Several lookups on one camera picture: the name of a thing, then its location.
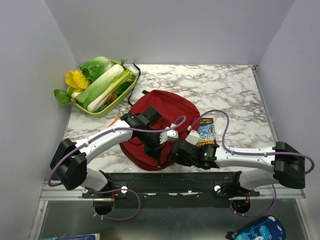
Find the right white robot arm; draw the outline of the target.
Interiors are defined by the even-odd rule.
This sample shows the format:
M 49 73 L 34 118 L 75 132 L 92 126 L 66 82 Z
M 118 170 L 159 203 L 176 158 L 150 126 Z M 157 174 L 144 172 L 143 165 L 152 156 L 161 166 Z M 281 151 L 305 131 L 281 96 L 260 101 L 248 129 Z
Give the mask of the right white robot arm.
M 281 184 L 291 189 L 304 189 L 306 186 L 305 157 L 282 141 L 266 148 L 224 148 L 218 144 L 197 146 L 178 139 L 168 159 L 179 165 L 204 170 L 248 168 L 230 183 L 230 191 L 236 196 L 265 185 Z

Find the red backpack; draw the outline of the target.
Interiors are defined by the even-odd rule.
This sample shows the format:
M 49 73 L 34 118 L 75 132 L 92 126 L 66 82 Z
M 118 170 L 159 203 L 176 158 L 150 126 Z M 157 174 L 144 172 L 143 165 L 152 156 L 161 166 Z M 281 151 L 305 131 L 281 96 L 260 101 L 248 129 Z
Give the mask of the red backpack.
M 177 128 L 180 139 L 187 137 L 186 129 L 199 116 L 197 107 L 187 99 L 171 92 L 153 90 L 141 97 L 128 111 L 132 115 L 142 114 L 151 124 L 146 126 L 147 130 L 162 130 L 170 127 L 178 117 L 185 116 L 186 121 Z M 122 152 L 139 168 L 145 171 L 159 171 L 172 164 L 168 155 L 172 149 L 173 142 L 167 142 L 162 149 L 160 157 L 150 157 L 145 154 L 145 145 L 140 141 L 140 135 L 145 132 L 133 132 L 132 138 L 120 143 Z

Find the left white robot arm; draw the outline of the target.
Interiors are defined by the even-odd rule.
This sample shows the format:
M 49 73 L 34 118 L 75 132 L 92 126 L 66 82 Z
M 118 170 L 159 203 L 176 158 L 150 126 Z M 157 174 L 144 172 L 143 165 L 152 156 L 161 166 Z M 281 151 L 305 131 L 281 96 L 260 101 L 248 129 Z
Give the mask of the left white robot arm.
M 101 170 L 89 168 L 88 163 L 113 146 L 134 137 L 149 144 L 150 149 L 156 149 L 160 143 L 160 135 L 154 134 L 151 127 L 158 121 L 162 125 L 165 123 L 161 114 L 151 106 L 142 113 L 126 113 L 91 137 L 75 142 L 69 138 L 64 139 L 50 163 L 53 175 L 68 191 L 83 186 L 93 189 L 101 198 L 107 197 L 111 191 L 107 175 Z

